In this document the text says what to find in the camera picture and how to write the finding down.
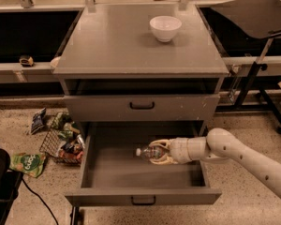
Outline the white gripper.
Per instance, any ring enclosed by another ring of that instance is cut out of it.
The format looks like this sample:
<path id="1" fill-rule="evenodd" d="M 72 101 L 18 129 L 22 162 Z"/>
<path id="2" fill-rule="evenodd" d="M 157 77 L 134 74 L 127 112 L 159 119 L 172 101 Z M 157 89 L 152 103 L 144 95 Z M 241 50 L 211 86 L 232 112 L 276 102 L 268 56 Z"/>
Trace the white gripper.
<path id="1" fill-rule="evenodd" d="M 208 148 L 205 137 L 176 138 L 173 140 L 161 139 L 149 143 L 150 147 L 162 147 L 170 149 L 168 154 L 158 158 L 150 158 L 149 161 L 155 165 L 186 164 L 194 160 L 207 157 Z"/>

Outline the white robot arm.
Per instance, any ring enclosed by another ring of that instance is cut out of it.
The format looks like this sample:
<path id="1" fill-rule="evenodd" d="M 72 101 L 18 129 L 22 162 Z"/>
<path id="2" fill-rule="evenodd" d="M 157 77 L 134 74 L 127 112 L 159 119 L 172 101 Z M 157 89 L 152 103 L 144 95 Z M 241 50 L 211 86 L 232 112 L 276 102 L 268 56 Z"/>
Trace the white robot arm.
<path id="1" fill-rule="evenodd" d="M 281 199 L 281 164 L 244 145 L 223 128 L 213 128 L 205 137 L 153 141 L 149 147 L 162 149 L 160 155 L 149 158 L 157 165 L 232 159 Z"/>

